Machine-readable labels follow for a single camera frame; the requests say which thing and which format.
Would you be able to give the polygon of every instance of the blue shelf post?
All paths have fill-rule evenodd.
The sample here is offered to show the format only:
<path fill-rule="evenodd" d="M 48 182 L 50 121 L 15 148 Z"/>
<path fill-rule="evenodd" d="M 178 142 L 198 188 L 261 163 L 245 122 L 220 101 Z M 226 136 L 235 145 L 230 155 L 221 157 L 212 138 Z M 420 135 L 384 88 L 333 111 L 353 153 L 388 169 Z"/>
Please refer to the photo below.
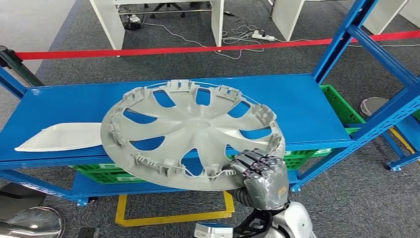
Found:
<path fill-rule="evenodd" d="M 46 194 L 65 198 L 67 200 L 77 203 L 78 206 L 86 206 L 88 204 L 88 197 L 76 197 L 68 190 L 44 182 L 37 178 L 22 174 L 15 170 L 0 170 L 0 178 L 44 192 Z"/>
<path fill-rule="evenodd" d="M 322 83 L 332 66 L 337 62 L 338 58 L 349 44 L 351 38 L 354 37 L 388 71 L 400 80 L 405 85 L 405 88 L 369 117 L 367 123 L 352 135 L 355 140 L 353 144 L 346 148 L 334 149 L 331 154 L 322 158 L 299 177 L 300 181 L 291 186 L 292 191 L 300 191 L 302 185 L 306 184 L 420 108 L 420 79 L 415 77 L 360 29 L 363 21 L 366 19 L 376 2 L 377 0 L 357 0 L 353 4 L 343 24 L 339 27 L 331 44 L 322 56 L 321 62 L 315 67 L 315 70 L 313 71 L 314 78 L 318 83 Z"/>
<path fill-rule="evenodd" d="M 399 160 L 391 162 L 388 164 L 389 169 L 392 171 L 401 171 L 401 167 L 408 165 L 412 162 L 415 162 L 420 159 L 420 152 L 415 152 L 409 156 L 400 157 Z"/>

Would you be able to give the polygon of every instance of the blue shelf frame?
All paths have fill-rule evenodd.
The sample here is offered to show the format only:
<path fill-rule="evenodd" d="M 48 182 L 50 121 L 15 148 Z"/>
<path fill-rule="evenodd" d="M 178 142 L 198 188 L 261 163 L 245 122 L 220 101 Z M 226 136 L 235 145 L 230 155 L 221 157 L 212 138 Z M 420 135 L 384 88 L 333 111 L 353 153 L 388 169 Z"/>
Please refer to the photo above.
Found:
<path fill-rule="evenodd" d="M 420 159 L 420 122 L 417 121 L 417 119 L 413 116 L 409 116 L 397 123 L 394 127 L 414 151 L 414 153 L 406 156 L 401 150 L 401 148 L 389 136 L 389 134 L 384 133 L 382 135 L 388 142 L 389 146 L 391 146 L 391 148 L 400 158 L 397 161 L 392 161 L 388 163 L 388 167 L 390 170 L 398 172 L 401 171 L 401 167 L 411 164 Z"/>

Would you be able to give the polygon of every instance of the white desk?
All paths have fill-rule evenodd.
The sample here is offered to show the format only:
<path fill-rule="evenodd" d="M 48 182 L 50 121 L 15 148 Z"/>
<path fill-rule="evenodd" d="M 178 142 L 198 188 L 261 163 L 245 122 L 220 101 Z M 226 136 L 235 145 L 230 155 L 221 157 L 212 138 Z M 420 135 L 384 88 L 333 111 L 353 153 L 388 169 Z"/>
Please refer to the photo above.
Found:
<path fill-rule="evenodd" d="M 124 26 L 120 20 L 118 4 L 145 4 L 167 2 L 191 2 L 202 0 L 90 0 L 92 7 L 98 16 L 106 36 L 114 50 L 121 50 L 124 42 Z M 211 29 L 213 31 L 216 46 L 222 44 L 223 8 L 224 0 L 211 0 Z"/>
<path fill-rule="evenodd" d="M 284 39 L 290 41 L 305 0 L 273 2 L 271 18 Z M 375 35 L 381 34 L 398 13 L 420 28 L 420 0 L 379 0 L 363 26 Z"/>
<path fill-rule="evenodd" d="M 398 13 L 420 28 L 420 0 L 379 0 L 363 26 L 379 35 Z"/>

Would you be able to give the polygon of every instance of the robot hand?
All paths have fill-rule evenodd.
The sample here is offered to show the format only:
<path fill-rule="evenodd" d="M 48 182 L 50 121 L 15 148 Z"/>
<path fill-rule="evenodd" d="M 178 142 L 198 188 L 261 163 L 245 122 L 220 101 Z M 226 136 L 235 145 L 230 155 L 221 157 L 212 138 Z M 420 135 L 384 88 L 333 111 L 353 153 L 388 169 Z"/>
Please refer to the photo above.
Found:
<path fill-rule="evenodd" d="M 289 180 L 284 161 L 260 149 L 236 155 L 224 169 L 233 169 L 244 187 L 228 191 L 253 212 L 237 227 L 197 223 L 196 238 L 316 238 L 305 207 L 289 202 Z"/>
<path fill-rule="evenodd" d="M 289 180 L 281 158 L 256 148 L 236 155 L 228 167 L 244 178 L 245 187 L 228 191 L 243 205 L 279 210 L 288 203 Z"/>

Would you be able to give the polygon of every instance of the yellow floor tape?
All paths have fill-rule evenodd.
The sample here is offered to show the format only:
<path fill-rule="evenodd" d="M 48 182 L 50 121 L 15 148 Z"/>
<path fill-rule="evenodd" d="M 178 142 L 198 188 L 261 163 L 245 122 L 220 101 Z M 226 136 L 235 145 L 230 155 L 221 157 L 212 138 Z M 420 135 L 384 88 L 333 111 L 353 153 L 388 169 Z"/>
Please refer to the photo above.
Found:
<path fill-rule="evenodd" d="M 235 207 L 233 206 L 233 198 L 226 191 L 223 191 L 223 197 L 226 206 L 226 210 L 224 211 L 125 220 L 124 216 L 125 207 L 127 205 L 127 195 L 120 195 L 118 198 L 117 212 L 115 214 L 115 223 L 123 227 L 136 227 L 232 217 L 232 213 L 235 211 Z"/>
<path fill-rule="evenodd" d="M 401 143 L 403 143 L 403 145 L 412 153 L 412 154 L 414 154 L 415 152 L 414 152 L 414 150 L 411 148 L 411 146 L 407 143 L 407 141 L 393 128 L 393 127 L 391 127 L 390 129 L 389 129 L 389 131 L 390 132 L 392 132 L 392 134 L 394 134 L 395 135 L 395 137 L 399 140 L 399 141 L 401 141 Z"/>

